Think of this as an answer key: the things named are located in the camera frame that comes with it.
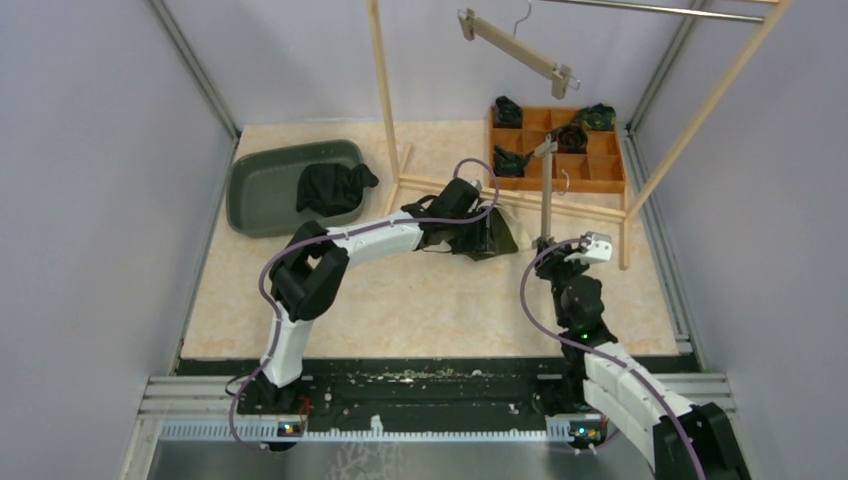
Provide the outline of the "green underwear with cream waistband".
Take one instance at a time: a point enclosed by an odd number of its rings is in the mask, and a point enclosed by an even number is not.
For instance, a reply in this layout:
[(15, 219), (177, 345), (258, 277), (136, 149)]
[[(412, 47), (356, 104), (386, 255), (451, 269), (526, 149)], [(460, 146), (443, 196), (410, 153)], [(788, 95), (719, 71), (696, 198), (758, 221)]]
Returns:
[(493, 256), (509, 255), (530, 250), (532, 239), (509, 208), (496, 205), (489, 216), (490, 252)]

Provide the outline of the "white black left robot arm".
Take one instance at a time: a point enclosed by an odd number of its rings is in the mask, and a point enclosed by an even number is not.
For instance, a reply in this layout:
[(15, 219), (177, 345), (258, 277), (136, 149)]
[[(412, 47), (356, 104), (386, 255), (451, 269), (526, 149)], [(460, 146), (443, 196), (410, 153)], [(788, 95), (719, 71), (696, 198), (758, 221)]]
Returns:
[(332, 228), (303, 224), (263, 270), (260, 293), (273, 317), (267, 351), (242, 397), (277, 414), (297, 406), (296, 381), (312, 325), (330, 309), (348, 271), (441, 244), (453, 255), (486, 259), (511, 248), (510, 239), (498, 239), (509, 232), (496, 204), (482, 204), (478, 187), (461, 178), (378, 220)]

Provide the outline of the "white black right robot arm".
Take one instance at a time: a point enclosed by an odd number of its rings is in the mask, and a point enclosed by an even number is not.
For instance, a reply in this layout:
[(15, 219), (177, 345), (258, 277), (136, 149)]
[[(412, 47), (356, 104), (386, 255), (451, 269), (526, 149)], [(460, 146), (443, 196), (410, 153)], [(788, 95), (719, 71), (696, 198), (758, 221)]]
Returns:
[(523, 273), (550, 285), (560, 332), (527, 317), (557, 340), (570, 374), (563, 398), (576, 412), (606, 416), (643, 455), (657, 479), (748, 479), (750, 470), (731, 421), (714, 402), (697, 404), (673, 391), (631, 356), (608, 328), (602, 283), (587, 271), (610, 260), (611, 240), (588, 232), (555, 242), (540, 239)]

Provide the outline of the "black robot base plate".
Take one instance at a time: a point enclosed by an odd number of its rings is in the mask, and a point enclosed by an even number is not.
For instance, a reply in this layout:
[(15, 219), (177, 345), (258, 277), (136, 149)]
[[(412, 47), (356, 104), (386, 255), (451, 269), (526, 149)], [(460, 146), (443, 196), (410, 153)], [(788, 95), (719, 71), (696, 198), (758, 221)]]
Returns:
[(379, 417), (388, 433), (540, 430), (557, 414), (590, 408), (569, 389), (563, 358), (307, 359), (287, 409), (239, 400), (243, 414), (297, 413), (280, 435), (351, 433)]

